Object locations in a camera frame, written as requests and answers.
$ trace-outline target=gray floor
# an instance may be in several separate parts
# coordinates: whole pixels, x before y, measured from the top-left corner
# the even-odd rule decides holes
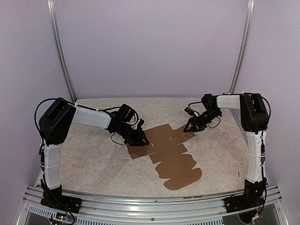
[[[169,123],[173,129],[186,124],[188,103],[198,98],[103,98],[79,99],[78,104],[103,109],[121,106],[134,108],[145,120],[143,129]],[[195,109],[203,112],[202,105]],[[240,131],[227,109],[220,125],[196,133],[184,143],[202,177],[180,190],[170,191],[155,171],[149,157],[132,160],[126,146],[110,140],[106,130],[72,125],[60,156],[60,180],[64,189],[122,196],[191,196],[242,189],[248,170],[248,152]]]

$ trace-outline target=cardboard sheet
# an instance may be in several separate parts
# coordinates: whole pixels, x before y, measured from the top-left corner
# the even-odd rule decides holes
[[[197,180],[202,176],[200,168],[196,165],[193,157],[184,154],[188,150],[182,144],[194,137],[194,133],[184,133],[184,126],[172,130],[169,124],[164,124],[145,130],[150,142],[148,146],[127,146],[132,159],[150,156],[153,164],[159,163],[155,168],[159,177],[169,179],[164,186],[169,190],[178,190]]]

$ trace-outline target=metal rail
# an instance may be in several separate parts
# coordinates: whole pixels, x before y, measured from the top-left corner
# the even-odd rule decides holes
[[[221,221],[223,216],[237,213],[226,213],[224,199],[242,193],[241,190],[202,197],[137,198],[63,191],[64,195],[79,197],[83,200],[79,214],[74,214],[77,224],[81,225],[93,225],[93,222],[99,223],[99,221],[112,225],[137,223],[182,225],[199,223],[199,221]],[[267,194],[266,205],[281,200],[277,186],[268,187]],[[28,187],[23,198],[24,203],[27,204],[26,207],[31,206],[31,211],[37,211],[38,208],[40,215],[44,216],[48,216],[49,213],[55,214],[57,211],[40,205],[42,195],[41,187]]]

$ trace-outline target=beige tabletop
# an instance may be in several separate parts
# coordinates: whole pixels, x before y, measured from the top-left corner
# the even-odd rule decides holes
[[[145,120],[143,129],[170,124],[173,129],[186,124],[188,103],[198,98],[100,98],[79,99],[78,104],[103,109],[121,106],[134,108]],[[202,105],[195,109],[204,111]],[[162,197],[195,196],[242,189],[248,170],[248,150],[228,109],[222,110],[221,123],[215,129],[195,133],[184,143],[195,168],[202,177],[176,191],[168,190],[149,157],[131,159],[126,146],[114,144],[107,130],[72,125],[60,156],[60,181],[63,189],[118,196]],[[118,142],[122,138],[114,136]]]

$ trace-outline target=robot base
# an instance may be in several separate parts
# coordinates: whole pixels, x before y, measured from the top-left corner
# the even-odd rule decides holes
[[[224,199],[227,213],[250,209],[263,205],[263,192],[266,190],[267,179],[260,182],[251,183],[245,180],[244,194],[232,195]]]
[[[227,213],[242,211],[242,210],[250,209],[252,207],[257,207],[257,203],[259,205],[262,205],[263,201],[264,200],[262,198],[259,198],[256,201],[250,202],[250,204],[248,206],[245,206],[243,204],[245,202],[244,195],[231,196],[231,197],[224,199]]]
[[[64,207],[64,205],[66,205],[69,212],[78,214],[82,200],[80,198],[61,195],[59,202],[61,204],[58,204],[57,201],[53,201],[53,199],[49,200],[43,196],[41,205],[61,211],[66,211],[66,207]]]

